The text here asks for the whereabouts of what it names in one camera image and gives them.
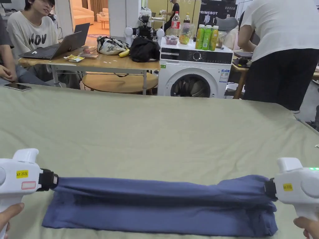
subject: black bag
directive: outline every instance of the black bag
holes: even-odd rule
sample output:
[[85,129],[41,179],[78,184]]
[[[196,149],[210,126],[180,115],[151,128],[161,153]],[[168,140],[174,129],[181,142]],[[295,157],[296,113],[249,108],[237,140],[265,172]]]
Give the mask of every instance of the black bag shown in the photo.
[[130,58],[134,62],[156,62],[160,59],[160,46],[147,38],[137,37],[130,47]]

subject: poster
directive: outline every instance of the poster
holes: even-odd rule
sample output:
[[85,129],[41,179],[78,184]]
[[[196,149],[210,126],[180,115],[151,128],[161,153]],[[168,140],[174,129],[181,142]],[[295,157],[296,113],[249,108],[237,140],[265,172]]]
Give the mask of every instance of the poster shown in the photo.
[[221,19],[235,17],[236,10],[237,5],[234,0],[202,0],[197,27],[199,27],[199,24],[216,25],[216,17]]

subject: hand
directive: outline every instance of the hand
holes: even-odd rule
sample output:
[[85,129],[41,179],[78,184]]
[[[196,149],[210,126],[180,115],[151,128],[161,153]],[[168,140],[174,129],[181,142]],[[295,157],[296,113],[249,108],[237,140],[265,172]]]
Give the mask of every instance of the hand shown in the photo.
[[14,81],[11,71],[2,65],[0,65],[0,77],[10,82]]
[[312,236],[313,239],[319,239],[319,221],[312,221],[305,217],[296,218],[293,223],[302,229],[303,234],[306,238],[309,238],[309,234]]
[[[24,208],[24,203],[18,203],[15,205],[12,205],[8,207],[5,211],[0,213],[0,231],[5,227],[6,224],[7,226],[7,231],[10,229],[10,224],[9,220],[16,215],[18,215]],[[6,233],[4,236],[4,239],[8,239],[8,234]]]

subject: folded blue cloth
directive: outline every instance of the folded blue cloth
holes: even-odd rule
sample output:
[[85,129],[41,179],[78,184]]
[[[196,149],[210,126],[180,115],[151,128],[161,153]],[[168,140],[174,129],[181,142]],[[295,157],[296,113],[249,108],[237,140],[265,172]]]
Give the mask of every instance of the folded blue cloth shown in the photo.
[[197,185],[115,178],[63,178],[43,219],[49,228],[209,236],[272,236],[277,210],[267,178]]

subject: smartphone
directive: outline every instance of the smartphone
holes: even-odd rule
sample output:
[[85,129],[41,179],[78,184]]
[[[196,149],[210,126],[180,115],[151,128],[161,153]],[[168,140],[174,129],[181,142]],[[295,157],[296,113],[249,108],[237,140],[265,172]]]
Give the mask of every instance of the smartphone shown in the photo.
[[17,90],[17,91],[27,91],[27,90],[31,89],[30,86],[20,85],[20,84],[17,84],[17,83],[9,83],[9,84],[5,84],[3,86],[7,87],[7,88],[10,88],[10,89]]

